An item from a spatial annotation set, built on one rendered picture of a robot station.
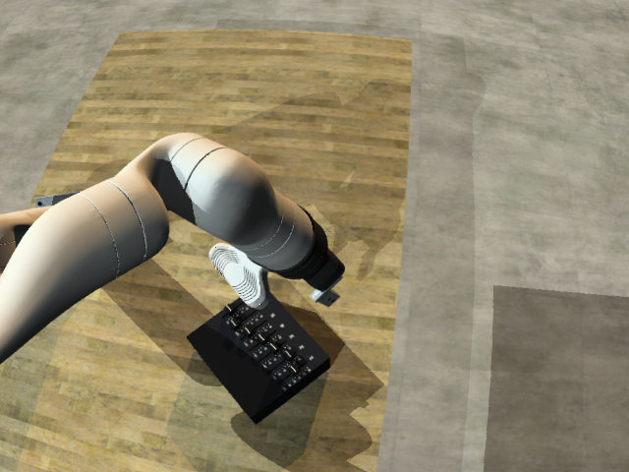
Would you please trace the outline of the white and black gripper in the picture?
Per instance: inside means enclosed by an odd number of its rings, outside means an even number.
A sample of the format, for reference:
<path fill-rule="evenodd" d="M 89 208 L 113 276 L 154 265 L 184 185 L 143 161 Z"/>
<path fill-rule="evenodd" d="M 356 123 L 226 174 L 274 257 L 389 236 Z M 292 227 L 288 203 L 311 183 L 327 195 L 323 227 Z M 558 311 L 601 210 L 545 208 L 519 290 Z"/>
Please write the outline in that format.
<path fill-rule="evenodd" d="M 324 230 L 309 212 L 285 199 L 292 208 L 294 222 L 289 238 L 277 251 L 267 256 L 254 257 L 231 245 L 218 243 L 210 250 L 209 258 L 242 300 L 252 308 L 263 309 L 270 301 L 269 272 L 288 279 L 304 279 L 315 288 L 311 298 L 330 307 L 340 297 L 331 288 L 343 278 L 345 266 L 330 251 Z"/>

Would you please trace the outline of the black lighting desk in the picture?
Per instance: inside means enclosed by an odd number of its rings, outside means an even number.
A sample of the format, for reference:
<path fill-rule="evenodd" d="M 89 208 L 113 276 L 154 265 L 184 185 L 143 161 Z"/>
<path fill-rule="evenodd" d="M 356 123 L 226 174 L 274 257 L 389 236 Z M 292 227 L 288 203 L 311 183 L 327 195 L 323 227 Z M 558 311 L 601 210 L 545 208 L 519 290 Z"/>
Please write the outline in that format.
<path fill-rule="evenodd" d="M 330 368 L 330 357 L 270 296 L 262 310 L 239 297 L 186 336 L 255 424 Z"/>

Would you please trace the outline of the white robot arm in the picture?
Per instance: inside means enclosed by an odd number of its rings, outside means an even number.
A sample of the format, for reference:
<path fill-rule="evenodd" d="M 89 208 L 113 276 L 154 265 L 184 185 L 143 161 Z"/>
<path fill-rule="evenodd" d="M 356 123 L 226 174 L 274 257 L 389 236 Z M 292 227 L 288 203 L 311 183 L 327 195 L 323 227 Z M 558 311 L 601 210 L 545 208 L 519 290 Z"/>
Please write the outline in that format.
<path fill-rule="evenodd" d="M 193 133 L 157 141 L 115 177 L 53 207 L 0 214 L 0 364 L 159 253 L 168 210 L 254 257 L 284 245 L 294 222 L 257 163 Z"/>

